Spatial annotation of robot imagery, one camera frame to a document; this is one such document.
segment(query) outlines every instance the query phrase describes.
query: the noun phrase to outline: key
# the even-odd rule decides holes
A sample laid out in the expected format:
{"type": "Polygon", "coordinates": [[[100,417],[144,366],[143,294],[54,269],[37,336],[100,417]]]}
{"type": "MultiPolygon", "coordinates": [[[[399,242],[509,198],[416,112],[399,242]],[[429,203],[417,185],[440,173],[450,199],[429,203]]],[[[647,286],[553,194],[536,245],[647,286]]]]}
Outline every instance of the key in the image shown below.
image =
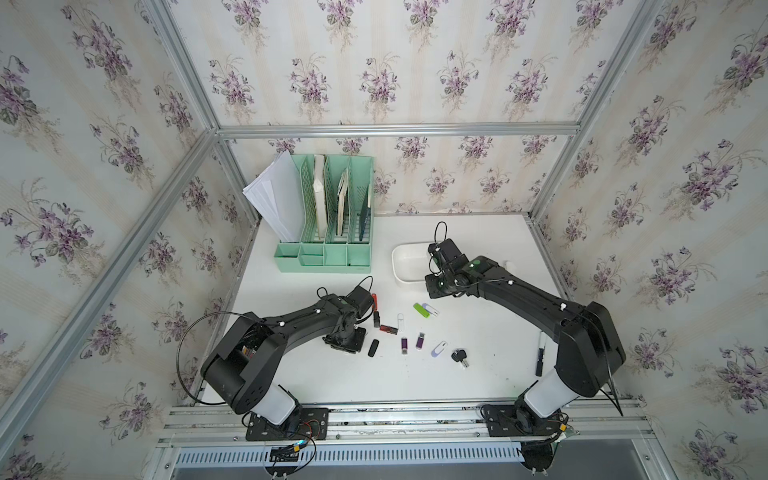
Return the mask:
{"type": "Polygon", "coordinates": [[[469,363],[467,362],[467,352],[465,352],[464,349],[454,351],[454,353],[451,354],[451,358],[454,362],[461,362],[464,368],[469,366],[469,363]]]}

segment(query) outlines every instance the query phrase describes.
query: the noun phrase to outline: black cable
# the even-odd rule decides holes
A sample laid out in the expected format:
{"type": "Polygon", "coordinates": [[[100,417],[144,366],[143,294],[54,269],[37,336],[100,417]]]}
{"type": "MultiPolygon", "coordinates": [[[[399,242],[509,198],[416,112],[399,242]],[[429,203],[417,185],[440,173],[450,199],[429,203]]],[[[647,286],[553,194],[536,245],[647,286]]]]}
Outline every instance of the black cable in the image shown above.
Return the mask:
{"type": "Polygon", "coordinates": [[[437,245],[437,229],[439,229],[439,228],[440,228],[440,224],[441,224],[441,223],[442,223],[443,225],[445,225],[445,235],[443,235],[443,237],[442,237],[442,241],[443,241],[443,242],[445,242],[445,240],[448,238],[448,224],[447,224],[446,222],[444,222],[444,221],[439,221],[439,222],[437,223],[437,225],[435,225],[435,236],[434,236],[435,245],[437,245]]]}
{"type": "Polygon", "coordinates": [[[357,286],[360,286],[361,283],[365,282],[368,279],[371,279],[371,286],[368,287],[368,291],[370,292],[371,289],[373,288],[373,275],[368,275],[366,278],[360,280],[360,283],[358,283],[357,286]]]}
{"type": "Polygon", "coordinates": [[[181,339],[179,340],[179,348],[176,349],[176,376],[179,379],[179,385],[181,385],[181,388],[184,390],[184,392],[195,402],[201,403],[203,405],[226,405],[226,402],[218,402],[218,403],[209,403],[204,402],[200,399],[198,399],[196,396],[192,395],[192,393],[187,389],[187,386],[184,385],[184,381],[181,379],[181,368],[179,367],[179,357],[181,357],[181,344],[184,342],[184,338],[187,336],[187,334],[192,330],[192,327],[197,325],[201,320],[208,318],[209,316],[219,315],[221,313],[229,313],[230,315],[237,315],[242,316],[242,313],[235,313],[235,312],[226,312],[224,310],[220,310],[218,312],[212,312],[208,313],[207,315],[203,315],[199,319],[192,322],[192,325],[189,325],[189,327],[184,330],[184,334],[182,334],[181,339]]]}
{"type": "MultiPolygon", "coordinates": [[[[312,452],[312,456],[311,456],[311,457],[310,457],[310,459],[307,461],[307,463],[305,463],[304,465],[301,465],[301,466],[297,467],[295,470],[293,470],[293,472],[291,472],[291,473],[288,473],[288,474],[286,474],[286,475],[293,475],[294,473],[298,472],[298,471],[299,471],[299,470],[301,470],[302,468],[306,467],[307,465],[309,465],[310,463],[312,463],[312,460],[314,460],[314,459],[315,459],[315,456],[317,455],[317,444],[315,443],[315,439],[313,439],[311,436],[308,436],[308,435],[304,435],[304,434],[303,434],[303,433],[301,433],[301,432],[294,432],[293,434],[291,434],[291,436],[293,436],[293,435],[301,435],[301,436],[302,436],[302,437],[304,437],[305,439],[309,439],[309,440],[312,442],[312,446],[314,447],[314,450],[313,450],[313,452],[312,452]]],[[[275,461],[274,461],[274,462],[273,462],[273,464],[272,464],[272,468],[274,468],[274,467],[275,467],[275,465],[277,465],[277,460],[284,460],[284,461],[289,461],[289,460],[290,460],[290,457],[289,457],[289,455],[291,455],[291,454],[293,454],[293,452],[289,452],[289,453],[288,453],[288,455],[283,455],[283,454],[280,454],[280,453],[278,453],[278,452],[271,452],[271,453],[270,453],[270,455],[274,455],[274,456],[275,456],[275,461]]]]}
{"type": "Polygon", "coordinates": [[[600,389],[601,392],[605,394],[605,396],[608,397],[609,400],[611,400],[611,403],[614,404],[614,407],[616,407],[616,410],[619,411],[619,415],[624,416],[624,412],[621,411],[621,404],[619,403],[619,397],[616,394],[616,385],[614,385],[614,375],[611,372],[611,364],[608,362],[608,348],[605,346],[605,340],[603,339],[603,333],[600,331],[600,328],[595,324],[595,322],[589,318],[588,316],[579,315],[581,318],[587,320],[590,325],[594,327],[595,330],[598,332],[598,336],[600,337],[600,343],[603,345],[603,352],[605,355],[605,368],[608,369],[608,380],[611,384],[611,391],[614,394],[614,398],[616,401],[614,402],[611,400],[611,397],[608,396],[607,393],[603,392],[603,389],[600,389]]]}
{"type": "Polygon", "coordinates": [[[370,310],[371,310],[371,313],[369,313],[368,315],[364,316],[362,319],[359,319],[359,320],[355,321],[355,325],[359,325],[360,323],[363,323],[367,319],[371,318],[371,315],[373,315],[373,305],[371,305],[370,310]]]}

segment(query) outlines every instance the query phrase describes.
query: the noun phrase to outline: white cylindrical joint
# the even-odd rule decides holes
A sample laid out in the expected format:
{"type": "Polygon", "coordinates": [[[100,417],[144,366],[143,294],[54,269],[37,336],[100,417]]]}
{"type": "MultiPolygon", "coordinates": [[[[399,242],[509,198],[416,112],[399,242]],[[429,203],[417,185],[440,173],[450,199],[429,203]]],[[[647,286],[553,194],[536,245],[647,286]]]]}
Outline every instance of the white cylindrical joint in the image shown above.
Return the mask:
{"type": "Polygon", "coordinates": [[[569,389],[560,380],[558,371],[552,369],[525,393],[525,404],[540,418],[546,419],[576,397],[578,393],[569,389]]]}

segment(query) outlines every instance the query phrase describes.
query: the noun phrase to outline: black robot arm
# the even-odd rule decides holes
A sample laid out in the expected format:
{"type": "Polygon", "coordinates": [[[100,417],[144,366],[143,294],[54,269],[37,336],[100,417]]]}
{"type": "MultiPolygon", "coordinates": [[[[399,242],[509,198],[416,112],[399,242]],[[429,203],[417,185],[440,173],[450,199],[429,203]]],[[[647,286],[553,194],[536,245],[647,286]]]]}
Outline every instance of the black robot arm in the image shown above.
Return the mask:
{"type": "Polygon", "coordinates": [[[356,353],[365,329],[355,322],[373,304],[361,286],[346,296],[325,295],[312,306],[281,316],[246,313],[227,330],[201,369],[203,378],[235,413],[251,410],[267,394],[280,359],[318,336],[334,349],[356,353]]]}
{"type": "MultiPolygon", "coordinates": [[[[430,244],[429,253],[440,269],[425,277],[431,298],[477,296],[517,313],[558,344],[554,372],[531,386],[518,399],[520,414],[533,424],[577,396],[592,397],[609,380],[626,356],[610,313],[599,303],[571,302],[546,293],[517,278],[495,261],[469,261],[453,240],[430,244]]],[[[521,429],[533,433],[535,425],[521,429]]]]}

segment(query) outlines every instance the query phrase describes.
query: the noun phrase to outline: purple flower pattern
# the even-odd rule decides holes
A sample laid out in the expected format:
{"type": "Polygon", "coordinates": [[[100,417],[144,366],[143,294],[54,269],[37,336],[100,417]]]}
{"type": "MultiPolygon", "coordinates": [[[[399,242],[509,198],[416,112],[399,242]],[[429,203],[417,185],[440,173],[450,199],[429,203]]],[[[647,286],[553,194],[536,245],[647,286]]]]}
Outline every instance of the purple flower pattern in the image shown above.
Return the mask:
{"type": "Polygon", "coordinates": [[[427,137],[398,137],[395,150],[400,150],[400,158],[397,160],[398,168],[402,167],[403,172],[414,171],[422,164],[420,159],[424,158],[427,144],[427,137]]]}
{"type": "Polygon", "coordinates": [[[475,68],[475,60],[468,60],[467,55],[460,51],[458,53],[458,60],[456,55],[451,50],[448,53],[448,60],[445,63],[445,67],[440,69],[437,74],[442,84],[442,107],[450,107],[449,113],[453,113],[454,110],[461,110],[462,105],[466,101],[466,89],[469,86],[469,82],[477,80],[480,72],[475,68]]]}
{"type": "Polygon", "coordinates": [[[604,66],[605,60],[600,60],[597,68],[581,81],[581,86],[576,90],[576,93],[581,95],[581,98],[573,104],[573,107],[571,108],[571,118],[576,119],[581,115],[581,111],[584,110],[584,107],[587,105],[587,100],[589,100],[590,95],[592,95],[592,91],[598,86],[598,80],[600,80],[600,75],[604,66]]]}
{"type": "Polygon", "coordinates": [[[397,210],[395,210],[396,214],[417,214],[419,212],[419,204],[421,202],[418,201],[411,201],[411,202],[401,202],[397,204],[397,210]]]}
{"type": "MultiPolygon", "coordinates": [[[[24,434],[22,446],[27,447],[35,440],[34,435],[24,434]]],[[[6,480],[56,480],[64,478],[68,464],[65,464],[64,454],[58,457],[51,455],[39,461],[37,455],[24,448],[14,452],[8,458],[3,470],[6,480]]]]}
{"type": "Polygon", "coordinates": [[[679,101],[667,103],[664,97],[656,95],[650,107],[640,109],[638,116],[629,122],[632,127],[632,135],[621,140],[616,151],[619,152],[616,165],[622,167],[638,165],[637,156],[643,154],[647,157],[650,149],[661,143],[661,138],[667,133],[669,120],[673,114],[685,111],[678,105],[679,101]]]}
{"type": "Polygon", "coordinates": [[[596,39],[598,27],[603,18],[614,6],[623,3],[624,0],[578,0],[576,12],[580,15],[576,20],[576,26],[571,27],[571,40],[568,43],[578,43],[575,51],[588,47],[596,39]]]}
{"type": "Polygon", "coordinates": [[[538,223],[538,229],[541,231],[541,236],[547,242],[552,241],[552,226],[549,223],[549,215],[544,215],[544,218],[538,223]]]}
{"type": "Polygon", "coordinates": [[[547,87],[549,77],[546,73],[546,65],[555,59],[556,57],[545,55],[539,61],[533,61],[533,58],[523,60],[523,70],[518,70],[512,75],[512,81],[506,88],[506,91],[514,94],[504,103],[502,111],[509,121],[519,121],[525,114],[533,111],[531,104],[538,102],[541,93],[547,87]]]}
{"type": "Polygon", "coordinates": [[[237,25],[235,30],[240,33],[243,43],[256,52],[265,46],[266,36],[259,8],[266,3],[269,3],[269,0],[221,0],[221,5],[228,12],[234,13],[237,25]]]}
{"type": "MultiPolygon", "coordinates": [[[[0,329],[0,345],[6,338],[8,333],[0,329]]],[[[19,358],[25,347],[26,343],[22,343],[14,349],[0,351],[0,396],[9,397],[29,369],[29,360],[19,358]]]]}
{"type": "Polygon", "coordinates": [[[651,332],[641,328],[637,341],[638,343],[630,348],[630,358],[627,362],[632,373],[646,374],[653,370],[664,372],[664,378],[674,375],[674,367],[677,364],[672,356],[675,350],[674,339],[667,336],[667,329],[651,332]]]}
{"type": "Polygon", "coordinates": [[[579,207],[575,212],[570,212],[561,236],[565,241],[563,248],[569,250],[576,240],[586,240],[587,230],[589,230],[589,226],[587,225],[587,214],[584,212],[584,208],[579,207]]]}
{"type": "Polygon", "coordinates": [[[341,43],[340,50],[352,44],[353,30],[352,14],[355,13],[355,4],[361,4],[362,0],[317,0],[320,10],[328,12],[326,16],[326,30],[329,32],[330,41],[336,39],[341,43]]]}
{"type": "MultiPolygon", "coordinates": [[[[197,375],[197,363],[198,359],[196,356],[194,356],[184,362],[184,365],[179,368],[179,371],[181,372],[181,381],[184,383],[184,386],[187,387],[187,390],[192,390],[192,384],[194,383],[195,376],[197,375]]],[[[180,406],[192,402],[192,399],[187,396],[184,389],[181,387],[181,385],[179,385],[178,379],[175,379],[168,385],[170,386],[171,390],[178,394],[177,401],[180,406]]]]}
{"type": "Polygon", "coordinates": [[[165,126],[176,127],[179,141],[187,148],[192,148],[197,139],[197,129],[192,127],[192,114],[184,96],[172,84],[174,74],[163,75],[162,85],[154,86],[154,94],[160,98],[160,113],[164,116],[165,126]]]}
{"type": "Polygon", "coordinates": [[[616,192],[614,209],[604,222],[608,230],[603,235],[616,237],[630,223],[640,225],[645,220],[643,212],[646,210],[650,211],[650,208],[643,203],[643,190],[637,188],[637,182],[623,192],[616,192]]]}
{"type": "Polygon", "coordinates": [[[160,282],[166,287],[170,282],[179,284],[181,276],[181,258],[174,258],[176,247],[170,244],[170,237],[157,232],[147,246],[147,251],[139,258],[139,266],[144,268],[147,276],[157,272],[160,282]]]}
{"type": "Polygon", "coordinates": [[[232,268],[237,268],[237,266],[240,265],[240,261],[243,259],[243,248],[239,245],[233,246],[232,250],[227,254],[227,258],[230,259],[232,268]]]}
{"type": "Polygon", "coordinates": [[[424,184],[429,189],[429,199],[435,203],[440,203],[445,198],[445,191],[456,182],[451,172],[446,172],[444,168],[432,168],[429,171],[429,177],[424,180],[424,184]]]}
{"type": "Polygon", "coordinates": [[[152,329],[160,334],[160,343],[178,342],[184,335],[184,330],[189,326],[184,319],[184,304],[174,302],[173,299],[168,303],[167,310],[155,312],[155,320],[151,323],[152,329]]]}
{"type": "Polygon", "coordinates": [[[688,174],[688,181],[675,183],[663,198],[669,198],[663,214],[669,214],[672,220],[687,216],[694,218],[694,207],[704,212],[712,210],[719,200],[728,201],[734,189],[739,185],[739,175],[745,161],[753,168],[767,165],[765,158],[758,157],[761,150],[733,152],[731,141],[723,139],[715,151],[697,152],[696,160],[683,166],[688,174]]]}
{"type": "Polygon", "coordinates": [[[686,247],[681,247],[675,253],[662,250],[661,257],[650,261],[656,270],[637,279],[641,286],[635,296],[639,296],[643,304],[653,304],[657,308],[662,300],[668,306],[678,299],[687,302],[696,290],[696,281],[700,276],[705,280],[717,280],[710,264],[693,263],[690,260],[692,256],[686,247]]]}
{"type": "Polygon", "coordinates": [[[678,33],[690,31],[696,23],[697,3],[694,0],[668,0],[661,13],[654,19],[654,33],[648,39],[640,55],[643,71],[661,65],[660,56],[678,33]]]}
{"type": "Polygon", "coordinates": [[[24,211],[8,208],[0,214],[5,227],[26,230],[15,235],[12,253],[27,253],[34,267],[40,267],[47,259],[55,257],[61,264],[59,276],[68,278],[74,285],[82,283],[83,276],[96,278],[104,267],[101,253],[104,242],[89,240],[94,231],[82,222],[83,210],[73,209],[64,202],[51,202],[37,195],[45,190],[37,178],[25,189],[22,182],[20,194],[25,203],[24,211]]]}
{"type": "Polygon", "coordinates": [[[337,138],[336,144],[341,146],[341,151],[347,155],[357,155],[360,153],[362,143],[368,141],[368,137],[346,137],[337,138]]]}
{"type": "Polygon", "coordinates": [[[502,214],[510,214],[514,212],[522,212],[523,207],[521,204],[518,204],[514,200],[505,198],[502,200],[502,204],[494,208],[493,211],[502,214]]]}
{"type": "Polygon", "coordinates": [[[736,403],[743,413],[768,410],[768,347],[758,349],[736,343],[732,348],[720,347],[720,361],[707,362],[695,370],[702,374],[694,384],[713,405],[722,405],[733,415],[736,403]]]}
{"type": "Polygon", "coordinates": [[[192,257],[197,259],[197,269],[208,272],[213,278],[223,272],[221,262],[214,252],[214,239],[205,238],[202,242],[195,242],[192,257]]]}
{"type": "Polygon", "coordinates": [[[419,42],[419,50],[429,45],[432,40],[437,9],[446,3],[448,0],[402,0],[402,5],[411,14],[408,25],[411,43],[419,42]]]}
{"type": "Polygon", "coordinates": [[[462,138],[458,149],[464,151],[464,154],[458,158],[458,165],[464,169],[465,174],[482,165],[482,158],[486,158],[488,151],[493,147],[492,142],[493,137],[485,135],[462,138]]]}
{"type": "MultiPolygon", "coordinates": [[[[210,295],[208,295],[208,304],[209,306],[205,307],[205,311],[203,311],[203,315],[208,315],[209,313],[213,312],[220,312],[223,309],[224,306],[224,298],[220,296],[216,296],[216,293],[214,290],[210,291],[210,295]]],[[[213,325],[215,322],[218,321],[220,316],[214,315],[209,316],[207,318],[208,325],[213,325]]]]}
{"type": "Polygon", "coordinates": [[[449,214],[471,214],[472,204],[474,200],[466,200],[463,202],[453,202],[451,208],[448,209],[449,214]]]}
{"type": "Polygon", "coordinates": [[[698,478],[699,474],[719,480],[749,480],[743,467],[747,454],[739,451],[733,432],[715,435],[706,425],[696,429],[689,442],[680,440],[680,450],[686,458],[682,464],[684,473],[698,478]]]}
{"type": "Polygon", "coordinates": [[[485,176],[480,178],[481,198],[486,203],[496,198],[498,191],[510,181],[509,173],[498,168],[489,168],[485,176]]]}
{"type": "Polygon", "coordinates": [[[229,55],[223,64],[218,60],[208,61],[208,65],[214,70],[208,78],[214,84],[211,91],[227,99],[224,104],[224,113],[241,125],[249,124],[251,115],[256,113],[250,107],[253,105],[253,97],[250,95],[253,87],[248,83],[248,78],[237,68],[242,61],[242,58],[232,55],[229,55]]]}
{"type": "Polygon", "coordinates": [[[133,64],[123,50],[124,42],[89,8],[66,5],[61,13],[75,28],[74,46],[83,50],[85,67],[103,69],[107,77],[104,87],[112,93],[114,101],[119,105],[125,100],[136,111],[141,104],[139,80],[128,74],[133,64]]]}
{"type": "Polygon", "coordinates": [[[299,115],[306,115],[311,124],[321,122],[327,111],[323,104],[328,103],[330,85],[319,67],[325,59],[312,54],[306,62],[300,58],[291,61],[294,70],[290,72],[290,90],[301,95],[299,115]]]}
{"type": "Polygon", "coordinates": [[[491,51],[491,63],[504,61],[509,51],[517,48],[515,37],[525,35],[525,22],[534,16],[535,0],[492,0],[491,12],[485,17],[496,26],[485,39],[483,52],[491,51]]]}
{"type": "Polygon", "coordinates": [[[747,88],[765,76],[768,68],[768,31],[764,31],[763,27],[766,23],[768,15],[757,30],[736,37],[739,43],[730,53],[733,65],[723,72],[722,78],[715,78],[714,88],[707,94],[707,98],[715,100],[715,105],[707,114],[722,114],[728,107],[737,107],[737,97],[749,97],[747,88]]]}
{"type": "Polygon", "coordinates": [[[522,137],[523,156],[520,157],[523,168],[535,164],[545,147],[557,139],[557,135],[524,135],[522,137]]]}
{"type": "Polygon", "coordinates": [[[375,123],[383,122],[395,103],[395,90],[400,88],[400,84],[397,82],[397,75],[392,71],[392,64],[398,58],[391,53],[384,55],[381,60],[367,58],[366,65],[371,71],[367,68],[360,75],[360,91],[367,94],[363,110],[366,114],[371,114],[375,123]]]}
{"type": "Polygon", "coordinates": [[[240,229],[240,215],[237,212],[237,198],[233,194],[220,195],[219,208],[221,209],[221,218],[229,222],[235,230],[240,229]]]}
{"type": "Polygon", "coordinates": [[[128,126],[120,121],[120,118],[114,124],[108,118],[99,118],[99,120],[103,125],[91,124],[91,132],[101,143],[101,161],[115,167],[122,167],[128,174],[128,180],[140,189],[154,190],[152,185],[154,172],[139,151],[137,140],[139,132],[136,128],[128,126]]]}
{"type": "Polygon", "coordinates": [[[136,386],[129,383],[125,387],[123,399],[118,399],[111,403],[107,408],[111,415],[116,415],[113,419],[107,415],[103,420],[99,420],[99,426],[110,432],[110,443],[114,445],[115,441],[126,439],[131,432],[142,436],[151,430],[150,424],[159,418],[161,409],[153,405],[144,393],[147,384],[139,382],[136,386]]]}
{"type": "Polygon", "coordinates": [[[80,351],[80,358],[93,358],[94,353],[104,357],[104,363],[111,360],[120,362],[118,356],[122,348],[128,348],[131,353],[134,351],[134,342],[136,341],[133,333],[123,330],[118,326],[117,320],[111,312],[117,308],[114,303],[109,304],[108,311],[101,316],[96,328],[91,330],[91,335],[85,339],[83,350],[80,351]]]}
{"type": "Polygon", "coordinates": [[[571,188],[577,188],[581,186],[581,182],[589,174],[594,174],[598,171],[599,163],[603,160],[598,154],[598,143],[593,138],[590,138],[586,145],[579,149],[576,154],[576,165],[571,172],[571,188]]]}
{"type": "Polygon", "coordinates": [[[275,147],[275,152],[279,155],[284,151],[293,155],[296,150],[296,144],[301,143],[301,138],[274,138],[267,141],[271,147],[275,147]]]}
{"type": "Polygon", "coordinates": [[[397,179],[394,174],[387,173],[384,170],[375,169],[373,175],[373,194],[376,196],[379,204],[382,204],[389,199],[389,189],[392,188],[392,185],[397,184],[397,179]]]}
{"type": "Polygon", "coordinates": [[[61,134],[55,130],[58,123],[43,118],[47,108],[40,108],[31,99],[31,92],[26,88],[22,75],[29,69],[16,55],[8,57],[8,62],[0,75],[0,120],[13,127],[8,131],[13,137],[22,137],[33,151],[37,151],[41,134],[56,153],[59,152],[61,134]]]}
{"type": "Polygon", "coordinates": [[[152,27],[152,31],[155,35],[155,40],[159,44],[163,44],[160,40],[160,34],[157,33],[157,27],[154,26],[154,23],[152,22],[152,17],[149,16],[149,12],[147,11],[147,6],[144,4],[143,0],[137,0],[134,4],[134,12],[138,13],[142,20],[144,20],[144,23],[152,27]]]}
{"type": "Polygon", "coordinates": [[[618,295],[621,291],[621,284],[627,282],[619,274],[621,261],[617,260],[615,255],[610,255],[607,259],[598,258],[598,264],[594,269],[595,273],[590,281],[592,298],[597,298],[603,293],[611,291],[618,295]]]}
{"type": "Polygon", "coordinates": [[[578,290],[579,279],[577,276],[578,264],[576,263],[576,260],[571,258],[567,262],[562,262],[558,270],[560,271],[560,276],[562,277],[565,286],[571,292],[578,290]]]}
{"type": "Polygon", "coordinates": [[[200,177],[195,177],[187,184],[187,189],[181,192],[181,200],[187,206],[187,211],[193,210],[200,224],[210,225],[214,213],[211,211],[211,203],[208,201],[208,192],[205,190],[205,182],[200,177]]]}

